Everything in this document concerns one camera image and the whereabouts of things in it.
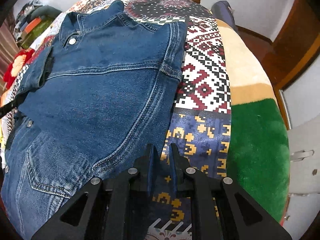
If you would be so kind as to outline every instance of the red fabric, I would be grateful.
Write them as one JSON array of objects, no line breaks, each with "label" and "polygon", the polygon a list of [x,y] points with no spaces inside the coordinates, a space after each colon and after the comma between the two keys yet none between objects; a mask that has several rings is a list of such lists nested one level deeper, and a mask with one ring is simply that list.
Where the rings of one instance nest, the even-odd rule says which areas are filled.
[{"label": "red fabric", "polygon": [[[18,56],[20,56],[20,55],[26,55],[26,59],[25,59],[25,61],[24,61],[24,63],[23,63],[23,64],[25,64],[25,63],[32,57],[32,55],[33,55],[34,52],[35,52],[34,49],[23,49],[23,50],[19,51],[19,52],[17,53],[17,55],[14,56],[13,61],[14,61]],[[4,73],[4,75],[3,75],[3,81],[4,81],[4,82],[7,82],[7,84],[5,85],[5,87],[6,87],[7,89],[9,89],[9,88],[12,86],[13,82],[14,82],[15,79],[16,79],[16,77],[11,76],[11,70],[12,70],[12,68],[13,68],[12,63],[10,63],[10,64],[8,65],[7,71],[6,71],[6,72]]]}]

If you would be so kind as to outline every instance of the patterned fabric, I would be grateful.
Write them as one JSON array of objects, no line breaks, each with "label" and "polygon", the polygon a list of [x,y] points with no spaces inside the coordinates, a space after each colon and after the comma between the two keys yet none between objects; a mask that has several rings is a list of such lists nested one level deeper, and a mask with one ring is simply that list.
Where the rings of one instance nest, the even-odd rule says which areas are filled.
[{"label": "patterned fabric", "polygon": [[[82,0],[70,10],[88,13],[107,8],[113,1]],[[188,24],[182,63],[183,78],[177,90],[172,120],[161,152],[162,171],[156,182],[147,221],[152,226],[146,239],[164,239],[169,236],[172,240],[191,239],[191,233],[188,232],[191,228],[190,200],[177,199],[171,192],[169,145],[176,143],[180,154],[189,159],[190,165],[208,176],[218,179],[226,176],[231,106],[221,36],[210,11],[190,0],[122,1],[125,12],[137,22],[163,25],[172,21],[184,21]],[[51,37],[59,32],[65,14],[61,14],[53,22],[49,33]],[[51,37],[41,47],[47,46]],[[14,98],[15,93],[16,91],[10,93],[8,101]],[[7,118],[9,127],[13,118],[10,114]]]}]

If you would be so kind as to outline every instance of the folded denim jacket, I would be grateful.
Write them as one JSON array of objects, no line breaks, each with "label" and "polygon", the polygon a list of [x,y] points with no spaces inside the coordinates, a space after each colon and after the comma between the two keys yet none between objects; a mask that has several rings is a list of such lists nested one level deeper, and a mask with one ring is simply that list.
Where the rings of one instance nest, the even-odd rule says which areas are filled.
[{"label": "folded denim jacket", "polygon": [[69,13],[23,75],[1,196],[24,239],[93,176],[130,168],[147,143],[163,148],[187,27],[138,24],[123,9]]}]

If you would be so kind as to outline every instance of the red and black geometric pattern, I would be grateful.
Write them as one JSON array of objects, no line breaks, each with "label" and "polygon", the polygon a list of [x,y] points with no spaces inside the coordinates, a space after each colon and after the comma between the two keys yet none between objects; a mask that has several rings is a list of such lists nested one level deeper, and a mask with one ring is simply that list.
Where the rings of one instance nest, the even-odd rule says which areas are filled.
[{"label": "red and black geometric pattern", "polygon": [[212,18],[189,17],[185,60],[175,106],[231,114],[221,36]]}]

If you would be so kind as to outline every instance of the triangular cutout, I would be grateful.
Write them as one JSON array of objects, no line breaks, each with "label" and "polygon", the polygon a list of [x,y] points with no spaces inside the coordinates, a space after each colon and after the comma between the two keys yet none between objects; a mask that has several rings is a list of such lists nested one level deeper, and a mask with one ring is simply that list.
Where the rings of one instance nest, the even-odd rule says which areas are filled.
[{"label": "triangular cutout", "polygon": [[238,206],[246,226],[251,226],[262,221],[262,215],[239,193],[235,194]]},{"label": "triangular cutout", "polygon": [[83,194],[60,218],[62,222],[76,227],[81,219],[88,195]]}]

